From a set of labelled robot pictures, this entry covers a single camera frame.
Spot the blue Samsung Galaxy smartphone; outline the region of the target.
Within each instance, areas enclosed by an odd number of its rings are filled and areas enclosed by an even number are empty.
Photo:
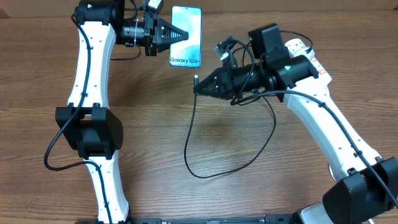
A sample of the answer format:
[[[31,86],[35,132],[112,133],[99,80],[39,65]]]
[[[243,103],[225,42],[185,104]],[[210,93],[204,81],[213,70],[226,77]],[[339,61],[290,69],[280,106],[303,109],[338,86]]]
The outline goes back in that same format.
[[[181,36],[181,41],[170,46],[169,64],[174,67],[200,67],[201,9],[199,7],[173,6],[171,24],[184,33]]]

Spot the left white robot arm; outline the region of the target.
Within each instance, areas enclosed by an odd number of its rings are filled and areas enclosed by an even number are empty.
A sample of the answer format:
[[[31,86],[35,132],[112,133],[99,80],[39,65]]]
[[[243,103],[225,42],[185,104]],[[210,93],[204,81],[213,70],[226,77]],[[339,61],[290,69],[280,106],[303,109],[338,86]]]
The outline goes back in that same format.
[[[133,222],[119,171],[123,124],[109,108],[109,66],[115,45],[155,56],[188,39],[188,32],[159,17],[163,5],[142,1],[132,9],[142,11],[143,18],[138,19],[124,16],[124,1],[80,1],[71,16],[80,41],[75,82],[67,105],[55,110],[60,130],[49,146],[64,136],[81,161],[63,168],[88,168],[98,203],[94,223]]]

